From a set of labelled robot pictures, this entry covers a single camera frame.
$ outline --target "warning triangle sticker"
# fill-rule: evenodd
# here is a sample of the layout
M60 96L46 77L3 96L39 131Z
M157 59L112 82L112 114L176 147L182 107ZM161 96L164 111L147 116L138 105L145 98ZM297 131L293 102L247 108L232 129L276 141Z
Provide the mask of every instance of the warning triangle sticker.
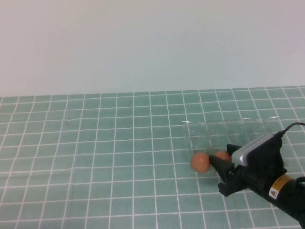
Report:
M269 190L269 196L272 197L273 199L277 198L278 193L279 193L279 191L273 187L271 187Z

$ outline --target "black cable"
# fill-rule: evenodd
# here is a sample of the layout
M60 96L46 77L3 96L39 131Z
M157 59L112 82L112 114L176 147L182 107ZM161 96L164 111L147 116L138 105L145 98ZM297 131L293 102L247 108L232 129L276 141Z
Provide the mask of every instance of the black cable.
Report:
M282 130L281 133L284 135L294 125L305 125L305 123L292 123L285 130Z

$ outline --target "white grid line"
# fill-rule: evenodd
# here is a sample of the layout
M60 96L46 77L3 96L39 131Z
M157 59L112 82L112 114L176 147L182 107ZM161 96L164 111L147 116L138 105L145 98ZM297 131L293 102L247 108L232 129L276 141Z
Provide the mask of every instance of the white grid line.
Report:
M132 97L132 104L134 106L134 93ZM132 115L132 229L134 229L134 108L132 109Z
M149 96L149 105L151 105L151 97ZM151 135L153 138L153 118L152 118L152 107L150 106L150 118L151 118ZM152 139L152 169L153 169L153 191L154 191L154 207L156 214L156 229L158 229L158 215L157 215L157 192L156 192L156 173L155 173L155 162L154 162L154 147L153 147L153 139Z
M221 110L221 106L219 106L219 108L220 108L221 116L222 116L222 118L223 118L223 120L224 120L224 115L223 115L223 112L222 112L222 110ZM218 182L221 182L218 173L217 173L217 179L218 179ZM228 211L227 211L227 206L226 206L226 203L225 203L225 200L224 200L224 196L223 196L223 195L222 195L222 198L223 198L223 202L224 202L224 209L225 209L225 214L226 214L226 216L227 216L229 229L231 229L231 222L230 222L229 214L228 214Z
M196 183L197 183L198 192L201 194L200 186L199 186L198 175L197 175L197 173L195 173L195 175L196 175ZM205 222L205 216L204 216L204 212L203 212L203 204L202 204L201 195L199 195L199 200L200 200L200 206L201 206L202 217L203 217L203 226L204 226L204 229L206 229L206 222Z
M118 106L118 97L116 97L116 106ZM118 109L115 109L115 123L114 128L116 128L116 115L117 115ZM115 141L113 143L113 157L112 157L112 177L111 177L111 192L110 192L110 207L109 207L109 222L108 222L108 228L110 228L111 223L111 209L112 209L112 190L113 190L113 169L114 169L114 153L115 153Z
M171 121L170 121L168 106L167 106L166 108L167 108L167 114L168 114L168 123L170 124ZM170 137L172 137L171 128L169 128L169 131L170 131ZM174 158L174 154L173 154L173 140L172 140L172 138L171 138L171 149L172 149L173 164L175 164L175 158ZM178 185L177 185L177 175L176 175L176 168L175 168L175 165L173 166L173 172L174 172L174 175L175 175L175 184L176 184L176 192L177 192L177 203L178 203L178 211L179 211L180 229L183 229L183 228L182 228L182 221L181 221L181 214L180 214L180 201L179 201L179 197L178 197Z
M5 141L5 138L3 139L0 148L2 148L3 143L4 143L4 141ZM19 150L20 150L20 146L21 146L22 141L23 141L23 136L22 136L22 138L21 138L21 140L20 140L20 144L19 144L19 146L18 146L18 150L17 150L16 156L14 157L13 162L12 162L12 164L11 164L11 166L10 166L10 173L9 173L9 177L7 178L7 180L6 180L6 182L5 182L5 188L4 188L4 191L3 191L3 194L2 194L0 206L1 206L2 203L3 203L4 196L5 196L5 193L6 193L6 190L7 190L7 187L8 187L8 183L9 183L9 180L10 180L10 177L11 177L11 172L12 172L12 170L13 170L13 166L14 166L14 164L15 164L17 155L18 155L18 153L19 153Z
M93 168L94 168L94 159L95 159L95 151L96 151L96 143L97 143L97 136L98 136L98 126L99 126L99 119L97 120L97 126L96 126L96 135L95 135L95 144L94 144L94 154L93 154L93 160L92 160L92 167L91 167L91 177L90 177L90 184L89 184L89 197L88 197L88 203L87 203L87 211L86 211L86 221L85 221L85 228L87 228L87 222L88 222L88 213L89 213L89 203L90 203L90 197L91 197L91 187L92 187L92 179L93 179Z
M83 103L82 103L81 116L82 116L84 104L85 104L85 101L83 101ZM78 133L77 133L77 142L78 142L78 139L80 137L80 132L81 132L81 121L80 121L80 124L79 124ZM68 199L69 199L69 195L70 195L70 188L71 188L71 185L73 185L71 182L72 182L72 177L73 177L73 169L74 169L74 163L75 163L75 158L76 158L77 150L78 150L78 145L76 144L75 150L74 150L73 162L72 162L72 166L71 166L71 174L70 174L70 179L69 179L69 185L68 185L68 191L67 191L65 208L64 208L64 212L63 212L63 218L65 218L65 216L66 216ZM62 220L62 222L61 222L61 229L63 228L63 225L64 225L64 220Z
M63 121L64 121L64 118L61 121L61 130L62 130L62 127L63 127ZM46 191L46 195L44 197L44 201L46 201L47 197L48 197L48 192L49 192L49 187L50 187L49 184L50 184L51 177L52 177L52 174L53 174L54 162L55 162L55 158L56 158L56 155L57 155L60 140L61 140L61 133L59 134L59 138L58 138L58 142L57 142L57 146L56 146L56 151L55 151L55 156L54 156L54 159L53 159L53 162L52 162L51 173L50 173L50 176L49 176L49 179L48 179L47 191ZM45 208L45 202L42 205L41 217L40 217L38 228L41 227L41 219L43 218L44 208Z
M31 165L31 168L30 168L30 175L29 175L29 177L27 179L27 184L26 184L25 191L24 191L24 194L23 194L22 203L21 203L19 214L18 214L18 218L17 218L17 223L16 223L16 226L15 226L15 229L17 229L17 227L18 227L18 221L20 220L20 217L21 217L21 212L22 212L23 204L25 202L25 197L26 197L26 194L27 194L27 191L28 191L29 181L30 181L30 177L32 175L32 170L33 170L33 167L34 167L34 161L35 161L35 158L37 156L38 149L39 148L37 147L34 159L32 161L32 165Z

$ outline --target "robotic arm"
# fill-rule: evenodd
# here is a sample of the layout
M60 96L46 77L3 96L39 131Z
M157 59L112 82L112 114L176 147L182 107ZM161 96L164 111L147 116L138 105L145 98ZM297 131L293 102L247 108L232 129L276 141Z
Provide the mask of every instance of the robotic arm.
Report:
M305 177L286 175L280 153L282 137L294 125L275 135L262 135L245 146L227 145L232 163L210 155L210 163L223 180L218 184L225 197L249 188L289 216L305 229Z

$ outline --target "transparent box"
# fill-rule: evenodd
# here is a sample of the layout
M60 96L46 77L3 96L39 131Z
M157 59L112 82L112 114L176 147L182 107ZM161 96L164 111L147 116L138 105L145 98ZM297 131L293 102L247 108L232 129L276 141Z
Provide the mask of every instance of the transparent box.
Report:
M244 146L260 135L281 130L283 127L277 117L184 124L190 160L197 152L212 155L219 150L226 150L227 144Z

